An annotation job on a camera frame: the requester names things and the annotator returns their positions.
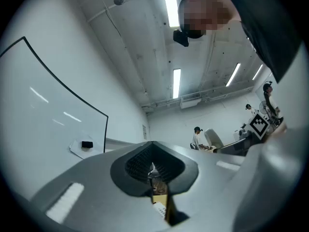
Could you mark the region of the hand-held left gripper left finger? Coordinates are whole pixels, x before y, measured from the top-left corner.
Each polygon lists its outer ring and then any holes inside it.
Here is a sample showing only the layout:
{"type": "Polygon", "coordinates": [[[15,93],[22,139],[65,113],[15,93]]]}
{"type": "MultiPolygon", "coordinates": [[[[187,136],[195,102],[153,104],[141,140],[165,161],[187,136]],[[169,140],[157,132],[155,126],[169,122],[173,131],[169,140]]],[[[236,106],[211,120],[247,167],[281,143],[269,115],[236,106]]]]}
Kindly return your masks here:
{"type": "Polygon", "coordinates": [[[86,158],[46,183],[31,199],[45,213],[72,183],[84,190],[63,226],[79,232],[159,232],[169,224],[154,208],[149,196],[122,192],[110,174],[112,163],[139,144],[86,158]]]}

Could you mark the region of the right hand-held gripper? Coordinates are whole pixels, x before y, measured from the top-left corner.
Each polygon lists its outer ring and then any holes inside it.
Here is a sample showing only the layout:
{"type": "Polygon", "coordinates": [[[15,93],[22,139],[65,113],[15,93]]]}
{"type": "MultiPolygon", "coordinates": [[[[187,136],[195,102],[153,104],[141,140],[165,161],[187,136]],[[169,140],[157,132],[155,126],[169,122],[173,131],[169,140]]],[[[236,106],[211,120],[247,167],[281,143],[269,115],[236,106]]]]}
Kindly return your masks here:
{"type": "Polygon", "coordinates": [[[262,140],[270,127],[270,123],[264,119],[259,113],[256,113],[247,123],[247,131],[262,140]]]}

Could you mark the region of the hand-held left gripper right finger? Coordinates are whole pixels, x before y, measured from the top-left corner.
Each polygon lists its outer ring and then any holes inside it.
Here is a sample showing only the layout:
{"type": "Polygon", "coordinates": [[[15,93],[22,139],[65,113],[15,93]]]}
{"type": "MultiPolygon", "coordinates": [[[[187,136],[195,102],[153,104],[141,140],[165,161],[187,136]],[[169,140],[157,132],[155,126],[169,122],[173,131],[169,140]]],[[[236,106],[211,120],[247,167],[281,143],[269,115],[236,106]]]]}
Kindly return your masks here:
{"type": "Polygon", "coordinates": [[[232,232],[241,191],[237,173],[243,156],[208,153],[164,142],[153,142],[153,154],[179,159],[169,170],[180,174],[168,182],[165,232],[232,232]]]}

